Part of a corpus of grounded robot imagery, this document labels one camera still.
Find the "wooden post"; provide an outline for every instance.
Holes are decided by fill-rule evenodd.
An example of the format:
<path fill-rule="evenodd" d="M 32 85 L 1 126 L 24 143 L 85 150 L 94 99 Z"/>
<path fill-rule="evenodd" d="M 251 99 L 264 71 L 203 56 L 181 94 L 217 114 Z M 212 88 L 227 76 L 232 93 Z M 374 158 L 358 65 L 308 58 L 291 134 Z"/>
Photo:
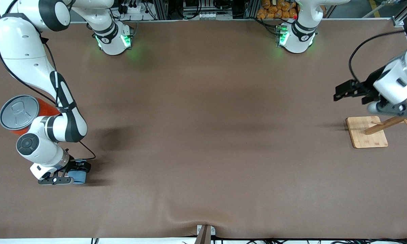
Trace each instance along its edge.
<path fill-rule="evenodd" d="M 395 117 L 389 118 L 388 120 L 386 120 L 384 122 L 381 122 L 382 125 L 374 125 L 368 129 L 366 129 L 364 132 L 366 135 L 372 135 L 374 133 L 377 133 L 378 131 L 384 130 L 385 128 L 389 128 L 393 125 L 397 125 L 400 122 L 405 122 L 405 120 L 407 120 L 407 118 L 395 116 Z"/>

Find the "wooden base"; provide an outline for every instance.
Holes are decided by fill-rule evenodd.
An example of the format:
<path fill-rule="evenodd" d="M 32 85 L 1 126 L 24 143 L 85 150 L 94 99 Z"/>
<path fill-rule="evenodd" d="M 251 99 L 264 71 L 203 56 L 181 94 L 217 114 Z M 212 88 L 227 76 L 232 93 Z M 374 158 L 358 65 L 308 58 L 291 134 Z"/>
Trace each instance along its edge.
<path fill-rule="evenodd" d="M 371 135 L 365 134 L 365 129 L 375 125 L 372 122 L 380 123 L 381 121 L 378 116 L 349 117 L 346 119 L 354 148 L 382 148 L 389 145 L 383 130 Z"/>

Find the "robotic arm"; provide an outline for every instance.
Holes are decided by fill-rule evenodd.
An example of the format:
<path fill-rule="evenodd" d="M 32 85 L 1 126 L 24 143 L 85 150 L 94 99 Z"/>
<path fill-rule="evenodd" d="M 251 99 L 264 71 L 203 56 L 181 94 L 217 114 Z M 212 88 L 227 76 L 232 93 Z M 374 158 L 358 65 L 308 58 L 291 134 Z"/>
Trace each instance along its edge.
<path fill-rule="evenodd" d="M 364 82 L 349 80 L 336 87 L 334 100 L 364 96 L 362 103 L 376 114 L 407 117 L 407 51 L 374 71 Z"/>
<path fill-rule="evenodd" d="M 296 0 L 300 6 L 298 18 L 293 23 L 283 23 L 286 29 L 284 37 L 280 40 L 280 46 L 287 51 L 300 54 L 312 45 L 315 31 L 323 17 L 321 5 L 339 5 L 348 3 L 350 0 Z"/>
<path fill-rule="evenodd" d="M 113 0 L 0 0 L 2 62 L 14 78 L 55 98 L 61 113 L 34 118 L 16 144 L 18 153 L 33 162 L 30 170 L 40 184 L 73 183 L 73 177 L 66 177 L 66 173 L 84 171 L 86 176 L 90 170 L 89 163 L 75 161 L 58 145 L 79 142 L 87 133 L 87 125 L 65 79 L 47 59 L 43 46 L 47 40 L 41 32 L 67 29 L 72 7 L 88 21 L 104 52 L 120 54 L 131 46 L 124 41 L 130 28 L 113 21 L 105 9 L 112 4 Z"/>

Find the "brown table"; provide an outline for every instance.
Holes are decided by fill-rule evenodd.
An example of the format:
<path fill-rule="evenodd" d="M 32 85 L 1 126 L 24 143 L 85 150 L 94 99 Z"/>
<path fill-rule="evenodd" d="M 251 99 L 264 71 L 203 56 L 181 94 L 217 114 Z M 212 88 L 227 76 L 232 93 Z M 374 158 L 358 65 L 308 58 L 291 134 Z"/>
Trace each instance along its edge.
<path fill-rule="evenodd" d="M 407 238 L 407 127 L 354 149 L 333 102 L 353 49 L 389 20 L 323 21 L 304 54 L 253 21 L 142 23 L 109 57 L 84 25 L 45 33 L 88 122 L 88 184 L 41 186 L 0 125 L 0 238 L 170 237 L 207 223 L 224 238 Z M 374 40 L 359 77 L 407 48 Z M 0 64 L 0 108 L 33 94 Z M 63 145 L 90 156 L 78 144 Z"/>

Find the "brown tablecloth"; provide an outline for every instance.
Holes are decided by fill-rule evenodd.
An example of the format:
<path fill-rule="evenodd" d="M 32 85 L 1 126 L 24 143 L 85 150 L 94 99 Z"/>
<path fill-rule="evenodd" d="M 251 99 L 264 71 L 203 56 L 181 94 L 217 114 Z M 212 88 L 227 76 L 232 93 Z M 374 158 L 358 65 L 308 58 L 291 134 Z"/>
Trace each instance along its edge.
<path fill-rule="evenodd" d="M 386 130 L 388 148 L 354 149 L 345 119 L 366 107 L 332 97 L 354 48 L 393 30 L 323 21 L 298 55 L 253 21 L 142 23 L 114 57 L 84 25 L 43 34 L 97 159 L 86 185 L 38 185 L 0 125 L 0 238 L 187 236 L 202 223 L 224 238 L 407 238 L 407 127 Z M 406 48 L 403 34 L 374 40 L 354 70 Z M 19 94 L 33 93 L 0 64 L 0 108 Z"/>

